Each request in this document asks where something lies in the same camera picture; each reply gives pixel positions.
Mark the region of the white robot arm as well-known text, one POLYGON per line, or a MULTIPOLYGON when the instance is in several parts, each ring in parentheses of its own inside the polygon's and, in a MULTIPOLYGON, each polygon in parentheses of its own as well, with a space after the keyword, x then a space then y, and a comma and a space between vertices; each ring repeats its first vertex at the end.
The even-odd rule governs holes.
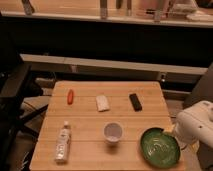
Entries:
POLYGON ((180 111, 173 132, 186 144, 201 141, 213 148, 213 103, 200 101, 180 111))

